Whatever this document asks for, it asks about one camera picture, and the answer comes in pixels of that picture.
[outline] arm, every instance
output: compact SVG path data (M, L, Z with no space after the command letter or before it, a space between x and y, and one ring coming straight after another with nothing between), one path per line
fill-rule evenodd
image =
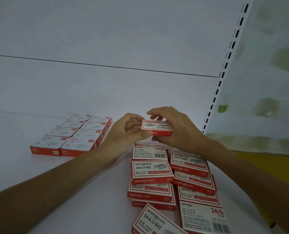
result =
M289 233L289 184L243 161L218 141L206 137L189 117L173 107L155 108L147 112L151 119L166 118L173 127L169 137L153 137L184 152L200 154L221 169L268 215Z
M0 233L25 233L96 174L114 164L133 143L152 136L143 118L126 114L96 149L0 192Z

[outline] yellow surface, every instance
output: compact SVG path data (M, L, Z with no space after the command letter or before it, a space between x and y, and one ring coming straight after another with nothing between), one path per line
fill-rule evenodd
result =
M245 161L251 162L261 169L275 175L276 177L289 183L289 156L278 154L258 154L235 151ZM274 222L269 218L258 205L257 209L271 227Z

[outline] hand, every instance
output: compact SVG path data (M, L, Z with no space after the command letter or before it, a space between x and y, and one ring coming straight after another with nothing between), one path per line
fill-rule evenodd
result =
M161 121L166 118L172 125L173 133L170 136L154 136L153 141L167 144L186 153L203 154L208 146L209 139L189 119L186 114L173 107L153 108L147 112L152 120Z
M144 118L137 114L127 113L115 122L104 142L99 146L111 150L109 153L114 158L124 153L134 143L149 138L152 131L141 131L141 123Z

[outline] forearm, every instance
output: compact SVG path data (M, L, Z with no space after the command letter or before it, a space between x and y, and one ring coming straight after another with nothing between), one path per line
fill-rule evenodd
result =
M89 179L110 167L111 148L98 147L0 192L0 233L24 233Z
M211 141L204 157L229 176L253 201L289 233L289 184L243 161L217 141Z

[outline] fingernail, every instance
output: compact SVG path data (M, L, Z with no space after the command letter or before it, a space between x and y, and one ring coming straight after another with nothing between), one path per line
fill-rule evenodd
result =
M147 136L152 136L153 135L153 131L152 130L147 130L146 134L147 134Z

